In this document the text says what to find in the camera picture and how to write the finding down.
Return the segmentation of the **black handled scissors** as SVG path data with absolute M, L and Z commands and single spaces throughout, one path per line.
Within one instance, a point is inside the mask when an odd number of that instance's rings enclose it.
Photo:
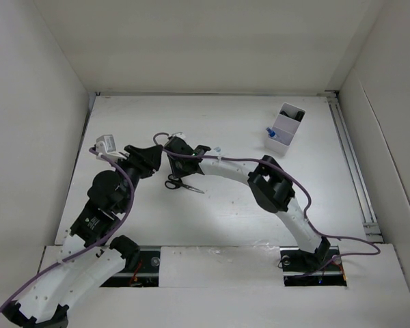
M 195 192 L 195 193 L 205 194 L 204 191 L 202 191 L 202 190 L 200 190 L 200 189 L 198 189 L 198 188 L 192 187 L 191 185 L 185 184 L 185 183 L 182 181 L 181 178 L 176 177 L 176 176 L 173 175 L 173 174 L 170 174 L 170 175 L 167 177 L 167 180 L 165 181 L 165 187 L 166 187 L 167 189 L 170 189 L 170 190 L 186 189 L 186 190 L 189 190 L 189 191 L 192 191 L 192 192 Z

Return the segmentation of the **green highlighter marker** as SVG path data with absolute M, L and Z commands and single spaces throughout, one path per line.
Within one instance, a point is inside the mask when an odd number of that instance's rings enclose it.
M 293 115 L 291 113 L 288 113 L 287 111 L 281 110 L 279 114 L 287 118 L 294 119 Z

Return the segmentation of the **yellow highlighter marker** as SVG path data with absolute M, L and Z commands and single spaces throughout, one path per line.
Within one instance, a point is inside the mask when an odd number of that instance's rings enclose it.
M 305 115 L 305 111 L 302 111 L 302 110 L 298 111 L 295 115 L 295 120 L 298 122 L 301 122 L 304 115 Z

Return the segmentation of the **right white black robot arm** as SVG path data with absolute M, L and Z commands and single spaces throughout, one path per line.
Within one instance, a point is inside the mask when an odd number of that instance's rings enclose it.
M 276 215 L 293 235 L 305 271 L 326 263 L 330 242 L 308 223 L 296 199 L 293 181 L 273 157 L 231 159 L 208 146 L 193 149 L 175 135 L 168 139 L 163 150 L 172 173 L 178 178 L 194 174 L 220 176 L 248 186 L 257 205 Z

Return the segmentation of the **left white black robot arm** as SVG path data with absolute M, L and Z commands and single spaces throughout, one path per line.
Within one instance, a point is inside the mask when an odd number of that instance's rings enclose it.
M 7 300 L 0 314 L 18 327 L 67 327 L 68 315 L 120 271 L 139 264 L 140 247 L 113 234 L 126 221 L 138 182 L 161 166 L 161 145 L 125 147 L 124 153 L 100 139 L 90 152 L 112 168 L 97 174 L 80 215 L 69 228 L 57 260 Z

